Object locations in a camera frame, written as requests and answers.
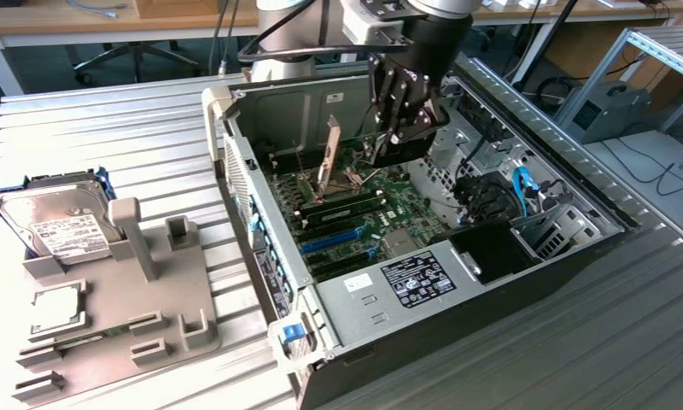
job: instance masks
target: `hard drive label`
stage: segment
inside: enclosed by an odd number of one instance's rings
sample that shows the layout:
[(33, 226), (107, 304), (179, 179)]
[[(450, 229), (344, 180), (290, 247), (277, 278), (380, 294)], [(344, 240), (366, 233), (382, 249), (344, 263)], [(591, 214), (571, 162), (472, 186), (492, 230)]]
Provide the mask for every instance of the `hard drive label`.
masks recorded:
[(106, 237), (91, 214), (30, 224), (30, 230), (58, 258), (106, 250)]
[(455, 289), (430, 251), (380, 268), (402, 306), (414, 308)]

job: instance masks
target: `chair leg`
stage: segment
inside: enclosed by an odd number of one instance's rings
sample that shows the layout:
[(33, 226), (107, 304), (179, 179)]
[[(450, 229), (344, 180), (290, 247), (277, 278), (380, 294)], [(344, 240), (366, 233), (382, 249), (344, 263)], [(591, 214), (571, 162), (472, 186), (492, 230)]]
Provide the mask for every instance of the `chair leg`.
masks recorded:
[(70, 61), (70, 65), (75, 67), (81, 64), (81, 57), (78, 56), (78, 51), (75, 50), (75, 46), (73, 44), (63, 45), (63, 50), (67, 54), (67, 60)]
[(107, 62), (109, 60), (113, 60), (115, 57), (122, 56), (129, 52), (129, 46), (125, 44), (121, 47), (117, 47), (115, 49), (110, 49), (109, 51), (103, 51), (101, 54), (98, 54), (95, 57), (93, 57), (90, 60), (77, 64), (74, 66), (74, 71), (78, 72), (81, 70), (86, 70), (89, 68), (93, 68), (102, 64), (103, 62)]
[(154, 47), (145, 47), (143, 48), (143, 52), (146, 54), (151, 54), (154, 56), (165, 58), (165, 59), (167, 59), (167, 60), (170, 60), (173, 62), (178, 62), (179, 64), (183, 64), (187, 67), (191, 67), (191, 68), (198, 68), (199, 67), (199, 64), (195, 61), (193, 61), (189, 58), (182, 57), (181, 55), (174, 54), (174, 53), (166, 51), (166, 50), (155, 49)]
[(142, 52), (142, 47), (139, 46), (133, 46), (130, 47), (131, 48), (131, 53), (133, 53), (133, 56), (134, 56), (134, 82), (135, 83), (141, 83), (141, 52)]

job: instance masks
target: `blue cable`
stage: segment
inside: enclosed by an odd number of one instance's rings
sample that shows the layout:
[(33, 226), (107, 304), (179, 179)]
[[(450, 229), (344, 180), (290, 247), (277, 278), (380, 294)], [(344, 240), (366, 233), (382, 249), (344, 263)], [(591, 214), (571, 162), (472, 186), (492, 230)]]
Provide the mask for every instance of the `blue cable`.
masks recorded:
[(522, 204), (523, 217), (528, 216), (528, 212), (526, 210), (526, 199), (523, 198), (522, 191), (522, 182), (523, 186), (530, 187), (532, 190), (538, 190), (538, 184), (534, 182), (534, 178), (528, 173), (528, 169), (526, 167), (518, 167), (511, 174), (511, 180), (514, 182), (514, 193), (515, 197), (519, 198), (519, 203)]

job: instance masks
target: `office chair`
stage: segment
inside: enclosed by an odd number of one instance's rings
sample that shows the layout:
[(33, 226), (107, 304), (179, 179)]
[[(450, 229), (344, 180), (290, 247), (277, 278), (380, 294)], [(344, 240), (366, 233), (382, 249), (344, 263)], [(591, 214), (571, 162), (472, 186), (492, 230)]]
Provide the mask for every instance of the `office chair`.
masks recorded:
[[(87, 61), (81, 61), (77, 59), (77, 53), (73, 45), (66, 46), (66, 52), (70, 57), (70, 62), (73, 63), (73, 70), (75, 75), (75, 81), (78, 83), (87, 85), (90, 84), (90, 74), (85, 71), (90, 68), (99, 66), (103, 62), (113, 60), (115, 57), (122, 56), (125, 54), (130, 54), (134, 59), (134, 82), (141, 83), (141, 69), (139, 64), (143, 61), (142, 54), (151, 54), (161, 58), (165, 58), (173, 62), (178, 62), (185, 66), (193, 69), (193, 75), (199, 75), (199, 64), (181, 55), (158, 49), (153, 47), (153, 44), (157, 44), (159, 41), (130, 41), (126, 44), (119, 45), (114, 48), (111, 43), (103, 43), (103, 52), (93, 57)], [(179, 46), (177, 45), (175, 40), (169, 40), (169, 49), (171, 51), (179, 50)]]

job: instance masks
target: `power supply label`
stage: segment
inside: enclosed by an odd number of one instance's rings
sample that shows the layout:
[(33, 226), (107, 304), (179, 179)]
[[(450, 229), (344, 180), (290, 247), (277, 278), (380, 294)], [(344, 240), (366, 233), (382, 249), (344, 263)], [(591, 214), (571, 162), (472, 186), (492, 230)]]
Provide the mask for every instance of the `power supply label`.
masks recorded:
[(455, 289), (430, 251), (383, 266), (380, 270), (406, 308), (414, 308)]

